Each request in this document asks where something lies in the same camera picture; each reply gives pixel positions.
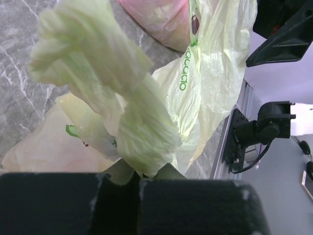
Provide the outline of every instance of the black cable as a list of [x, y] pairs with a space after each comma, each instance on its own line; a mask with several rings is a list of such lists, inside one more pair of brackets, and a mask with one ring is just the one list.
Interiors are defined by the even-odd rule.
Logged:
[[239, 174], [239, 173], [243, 173], [251, 168], [253, 168], [255, 165], [257, 165], [257, 163], [260, 161], [261, 158], [263, 158], [263, 156], [266, 154], [266, 152], [268, 151], [269, 147], [270, 147], [270, 144], [271, 142], [268, 142], [268, 144], [266, 145], [265, 149], [262, 151], [262, 153], [258, 156], [257, 159], [255, 159], [253, 161], [253, 163], [251, 163], [250, 165], [248, 165], [247, 167], [241, 169], [241, 170], [236, 170], [236, 171], [233, 171], [231, 170], [231, 173], [233, 174]]

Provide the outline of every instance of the ocado logo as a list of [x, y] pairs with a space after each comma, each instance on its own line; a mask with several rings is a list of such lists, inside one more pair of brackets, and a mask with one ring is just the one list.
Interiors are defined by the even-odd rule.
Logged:
[[184, 91], [187, 88], [190, 57], [191, 57], [191, 52], [190, 52], [190, 48], [188, 47], [185, 53], [184, 68], [182, 69], [182, 75], [180, 78], [179, 89], [181, 91]]

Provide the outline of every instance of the pink plastic bag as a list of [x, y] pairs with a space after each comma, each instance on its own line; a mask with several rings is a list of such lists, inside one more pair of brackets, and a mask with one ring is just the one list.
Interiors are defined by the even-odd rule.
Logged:
[[118, 0], [163, 45], [185, 52], [190, 43], [188, 0]]

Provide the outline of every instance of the crumpled plastic bag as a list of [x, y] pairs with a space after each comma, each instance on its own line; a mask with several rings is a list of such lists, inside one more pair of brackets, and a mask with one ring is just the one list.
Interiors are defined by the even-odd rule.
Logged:
[[185, 52], [189, 43], [188, 0], [118, 0], [123, 8], [166, 47]]
[[151, 77], [150, 60], [121, 31], [108, 0], [64, 0], [40, 15], [29, 72], [68, 84], [101, 116], [67, 114], [86, 144], [105, 154], [103, 125], [138, 173], [153, 177], [172, 163], [184, 174], [237, 101], [256, 7], [256, 0], [190, 0], [190, 45]]
[[115, 159], [108, 160], [105, 155], [66, 133], [66, 125], [73, 123], [60, 102], [66, 103], [67, 107], [79, 106], [78, 112], [84, 108], [90, 109], [87, 104], [72, 94], [57, 98], [56, 104], [49, 110], [44, 122], [25, 140], [6, 153], [2, 160], [5, 171], [102, 172], [113, 164]]

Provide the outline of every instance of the marble countertop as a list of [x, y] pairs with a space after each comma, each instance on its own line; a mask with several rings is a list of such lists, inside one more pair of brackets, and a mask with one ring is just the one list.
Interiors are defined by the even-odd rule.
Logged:
[[[148, 35], [116, 0], [110, 1], [124, 32], [154, 62], [151, 72], [181, 56], [180, 52], [162, 46]], [[35, 83], [26, 69], [30, 51], [37, 41], [38, 15], [55, 4], [56, 0], [2, 0], [0, 3], [0, 161], [44, 120], [55, 98], [69, 91], [68, 87]], [[191, 167], [189, 177], [209, 175], [221, 129], [222, 125], [211, 138], [207, 154]]]

